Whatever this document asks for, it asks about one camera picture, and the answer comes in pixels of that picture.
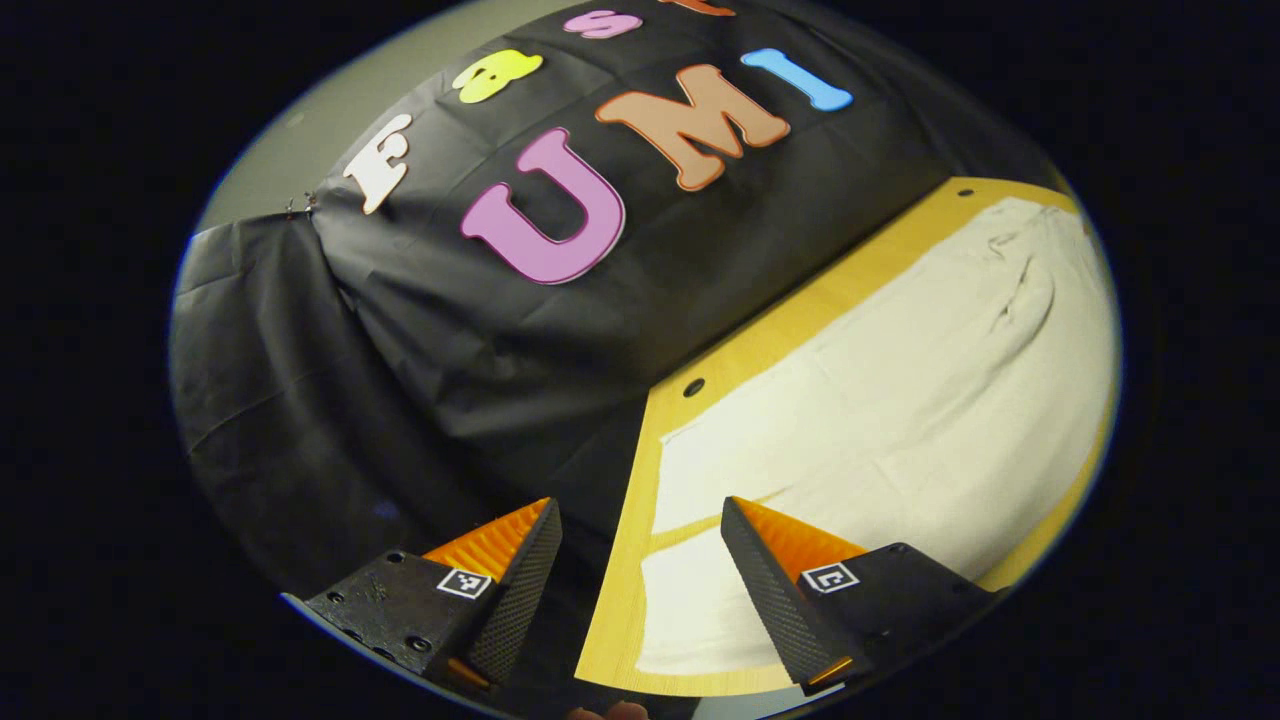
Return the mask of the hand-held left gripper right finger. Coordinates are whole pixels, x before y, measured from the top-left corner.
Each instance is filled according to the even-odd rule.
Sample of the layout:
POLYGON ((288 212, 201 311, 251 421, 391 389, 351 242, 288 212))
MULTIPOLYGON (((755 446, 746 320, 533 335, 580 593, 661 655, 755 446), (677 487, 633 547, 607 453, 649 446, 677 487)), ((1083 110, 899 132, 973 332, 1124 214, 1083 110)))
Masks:
POLYGON ((804 694, 863 688, 937 651, 1001 598, 920 550, 865 550, 750 500, 719 534, 788 678, 804 694))

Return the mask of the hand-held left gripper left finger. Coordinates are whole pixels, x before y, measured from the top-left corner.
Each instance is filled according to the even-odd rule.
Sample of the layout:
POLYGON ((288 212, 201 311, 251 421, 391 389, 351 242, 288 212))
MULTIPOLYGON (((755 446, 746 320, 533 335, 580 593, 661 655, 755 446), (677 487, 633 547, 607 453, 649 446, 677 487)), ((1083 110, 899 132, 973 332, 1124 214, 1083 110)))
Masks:
POLYGON ((435 547, 367 552, 285 601, 356 653, 451 693, 506 685, 532 630, 563 538, 541 497, 435 547))

